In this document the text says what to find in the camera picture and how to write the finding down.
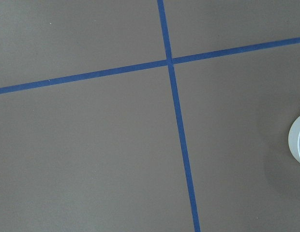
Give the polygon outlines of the white plate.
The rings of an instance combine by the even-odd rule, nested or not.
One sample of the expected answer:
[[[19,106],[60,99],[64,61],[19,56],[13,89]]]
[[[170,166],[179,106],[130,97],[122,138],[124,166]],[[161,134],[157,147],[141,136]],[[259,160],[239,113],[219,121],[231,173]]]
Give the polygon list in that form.
[[[288,145],[291,154],[300,163],[300,116],[293,122],[289,130]]]

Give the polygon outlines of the crosswise blue tape strip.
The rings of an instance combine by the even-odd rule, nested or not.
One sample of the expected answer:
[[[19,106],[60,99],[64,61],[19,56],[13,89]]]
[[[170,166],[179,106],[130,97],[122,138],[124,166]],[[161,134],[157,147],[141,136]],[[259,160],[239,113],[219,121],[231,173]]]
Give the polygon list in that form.
[[[280,47],[280,46],[287,46],[287,45],[298,44],[298,43],[300,44],[300,37],[273,41],[273,42],[266,42],[261,44],[258,43],[258,44],[229,48],[229,49],[222,49],[218,51],[211,51],[211,52],[188,55],[183,57],[177,57],[177,58],[173,58],[172,62],[173,64],[181,64],[181,63],[187,63],[196,60],[223,57],[223,56],[229,56],[238,53],[246,53],[251,51],[269,49],[269,48]],[[158,68],[163,66],[167,66],[166,60],[152,61],[152,62],[129,65],[124,67],[112,68],[107,70],[76,74],[76,75],[47,79],[47,80],[36,81],[36,82],[29,82],[29,83],[24,83],[19,85],[0,87],[0,94],[23,91],[28,89],[40,88],[40,87],[47,87],[52,85],[65,84],[69,82],[76,82],[76,81],[116,75],[121,73],[135,72],[139,70],[152,69],[152,68]]]

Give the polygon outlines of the long blue tape strip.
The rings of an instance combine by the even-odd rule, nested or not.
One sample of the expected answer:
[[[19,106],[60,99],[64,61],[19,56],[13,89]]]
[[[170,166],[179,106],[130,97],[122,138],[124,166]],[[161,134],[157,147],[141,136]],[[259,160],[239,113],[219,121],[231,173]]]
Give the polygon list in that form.
[[[182,112],[181,112],[181,105],[180,105],[180,98],[179,98],[179,92],[178,92],[178,86],[177,86],[175,67],[174,67],[173,58],[172,58],[172,49],[171,49],[164,1],[157,0],[157,4],[158,4],[160,24],[161,24],[162,36],[163,36],[164,47],[165,47],[166,63],[167,63],[167,68],[168,68],[168,73],[169,73],[169,80],[170,80],[173,104],[174,104],[174,109],[175,109],[175,116],[176,116],[176,122],[177,122],[177,128],[178,128],[178,134],[179,134],[179,140],[180,140],[180,147],[181,147],[182,160],[183,160],[183,166],[184,166],[184,171],[185,171],[186,184],[187,184],[187,189],[188,189],[194,231],[199,232],[199,231],[201,231],[201,228],[200,228],[200,222],[199,222],[199,216],[198,216],[198,209],[197,209],[197,205],[196,205],[195,189],[194,189],[189,153],[188,153],[188,148],[187,148]]]

